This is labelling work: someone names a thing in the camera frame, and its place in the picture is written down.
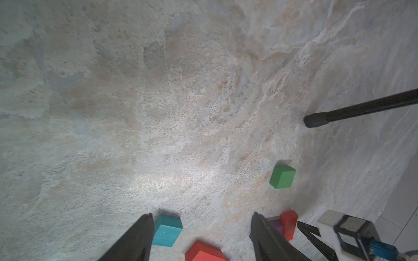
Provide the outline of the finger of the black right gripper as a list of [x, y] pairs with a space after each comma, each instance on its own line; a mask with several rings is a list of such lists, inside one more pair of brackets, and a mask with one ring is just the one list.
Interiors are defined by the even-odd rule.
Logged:
[[336, 252], [327, 244], [319, 240], [321, 238], [320, 231], [317, 227], [308, 225], [306, 223], [297, 222], [298, 229], [305, 235], [305, 237], [317, 248], [328, 261], [338, 261]]

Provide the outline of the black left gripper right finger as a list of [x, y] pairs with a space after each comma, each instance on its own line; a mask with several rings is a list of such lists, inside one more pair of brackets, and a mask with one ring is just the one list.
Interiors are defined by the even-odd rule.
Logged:
[[263, 215], [255, 212], [250, 227], [257, 261], [309, 261]]

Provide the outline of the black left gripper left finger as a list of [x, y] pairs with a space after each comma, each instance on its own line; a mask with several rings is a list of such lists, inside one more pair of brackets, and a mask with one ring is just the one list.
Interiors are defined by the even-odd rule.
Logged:
[[98, 261], [148, 261], [154, 231], [152, 214], [142, 215]]

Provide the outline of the purple block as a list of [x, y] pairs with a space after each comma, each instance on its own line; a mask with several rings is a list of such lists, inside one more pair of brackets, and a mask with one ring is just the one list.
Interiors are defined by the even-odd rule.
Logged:
[[280, 220], [279, 216], [268, 217], [267, 220], [271, 223], [271, 225], [281, 234], [284, 233], [284, 225]]

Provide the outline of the green cube block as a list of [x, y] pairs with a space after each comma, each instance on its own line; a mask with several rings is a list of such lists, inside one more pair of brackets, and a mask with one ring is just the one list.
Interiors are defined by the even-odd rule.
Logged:
[[290, 188], [294, 181], [296, 170], [287, 165], [276, 165], [272, 171], [269, 184], [275, 189]]

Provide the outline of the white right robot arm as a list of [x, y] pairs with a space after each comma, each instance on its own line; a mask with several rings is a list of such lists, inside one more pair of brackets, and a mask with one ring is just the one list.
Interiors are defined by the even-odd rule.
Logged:
[[316, 227], [300, 221], [297, 227], [329, 261], [411, 261], [418, 255], [417, 250], [401, 253], [382, 242], [374, 223], [332, 210]]

